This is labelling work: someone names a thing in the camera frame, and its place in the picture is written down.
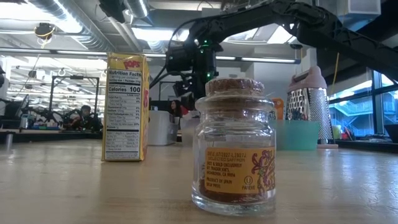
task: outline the white container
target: white container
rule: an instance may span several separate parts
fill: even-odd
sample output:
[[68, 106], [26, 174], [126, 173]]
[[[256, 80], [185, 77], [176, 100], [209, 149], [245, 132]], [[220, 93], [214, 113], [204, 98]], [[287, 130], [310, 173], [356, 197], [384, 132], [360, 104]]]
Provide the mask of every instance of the white container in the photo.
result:
[[148, 145], [166, 146], [177, 141], [178, 124], [167, 111], [149, 111]]

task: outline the teal container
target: teal container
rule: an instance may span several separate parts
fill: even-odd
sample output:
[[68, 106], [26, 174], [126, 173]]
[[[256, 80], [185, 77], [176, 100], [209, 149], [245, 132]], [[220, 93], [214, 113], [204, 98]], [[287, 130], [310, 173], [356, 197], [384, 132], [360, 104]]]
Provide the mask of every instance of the teal container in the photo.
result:
[[276, 150], [313, 151], [317, 149], [318, 121], [270, 121], [276, 131]]

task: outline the window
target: window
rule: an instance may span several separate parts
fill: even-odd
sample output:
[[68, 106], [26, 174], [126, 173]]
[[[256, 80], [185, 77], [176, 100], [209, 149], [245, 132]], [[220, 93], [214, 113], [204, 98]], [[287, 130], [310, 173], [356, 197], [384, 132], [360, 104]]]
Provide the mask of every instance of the window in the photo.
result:
[[340, 99], [347, 96], [353, 96], [357, 93], [363, 93], [365, 91], [372, 90], [372, 80], [366, 74], [361, 75], [360, 78], [352, 78], [344, 81], [343, 83], [337, 83], [335, 86], [336, 93], [329, 95], [330, 100]]
[[398, 90], [382, 94], [383, 123], [398, 124]]
[[386, 87], [386, 86], [391, 86], [393, 85], [394, 82], [392, 82], [389, 78], [387, 78], [384, 74], [381, 74], [381, 86]]
[[375, 88], [382, 88], [395, 84], [395, 81], [390, 80], [384, 74], [374, 71]]
[[329, 105], [332, 125], [348, 128], [355, 136], [374, 134], [372, 97], [362, 97]]

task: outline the kix cereal box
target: kix cereal box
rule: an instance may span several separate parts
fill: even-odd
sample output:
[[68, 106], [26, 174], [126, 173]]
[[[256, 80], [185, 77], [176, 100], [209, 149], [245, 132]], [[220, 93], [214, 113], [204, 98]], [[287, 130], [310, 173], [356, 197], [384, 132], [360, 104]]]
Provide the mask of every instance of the kix cereal box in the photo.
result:
[[144, 55], [108, 54], [103, 161], [142, 161], [147, 151], [149, 69]]

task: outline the ceiling duct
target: ceiling duct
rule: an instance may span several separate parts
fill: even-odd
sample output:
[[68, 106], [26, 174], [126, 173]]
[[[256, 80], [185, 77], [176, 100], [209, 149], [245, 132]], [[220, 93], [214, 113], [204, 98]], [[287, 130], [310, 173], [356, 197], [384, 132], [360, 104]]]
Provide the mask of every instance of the ceiling duct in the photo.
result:
[[353, 31], [381, 15], [381, 0], [318, 0], [318, 5], [334, 13], [345, 27]]
[[149, 48], [155, 53], [166, 52], [166, 47], [161, 40], [157, 41], [147, 41]]
[[114, 52], [116, 49], [104, 34], [95, 26], [93, 21], [79, 8], [79, 6], [70, 0], [29, 0], [31, 4], [49, 13], [59, 20], [73, 19], [82, 29], [81, 37], [72, 37], [79, 41], [90, 51]]
[[148, 16], [149, 5], [147, 0], [123, 0], [123, 2], [135, 18], [142, 19]]

